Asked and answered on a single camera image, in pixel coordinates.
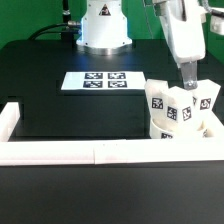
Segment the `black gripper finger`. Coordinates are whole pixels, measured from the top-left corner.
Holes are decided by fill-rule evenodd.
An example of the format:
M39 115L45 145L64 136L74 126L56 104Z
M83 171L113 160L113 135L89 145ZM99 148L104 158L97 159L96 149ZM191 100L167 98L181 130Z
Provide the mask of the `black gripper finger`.
M186 90L197 88L197 62L188 62L181 64L181 74L183 85Z

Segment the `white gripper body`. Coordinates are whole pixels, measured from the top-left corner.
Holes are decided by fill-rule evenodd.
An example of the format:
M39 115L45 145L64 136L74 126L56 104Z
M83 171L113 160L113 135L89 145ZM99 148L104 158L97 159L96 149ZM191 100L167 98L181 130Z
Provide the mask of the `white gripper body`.
M198 0L152 0L177 66L205 57L203 9Z

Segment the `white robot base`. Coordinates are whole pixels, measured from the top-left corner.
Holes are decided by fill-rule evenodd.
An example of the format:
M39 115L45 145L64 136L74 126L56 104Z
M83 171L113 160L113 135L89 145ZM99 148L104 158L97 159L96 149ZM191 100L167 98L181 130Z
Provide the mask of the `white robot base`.
M87 0L81 19L77 49L97 55L114 55L132 46L122 0Z

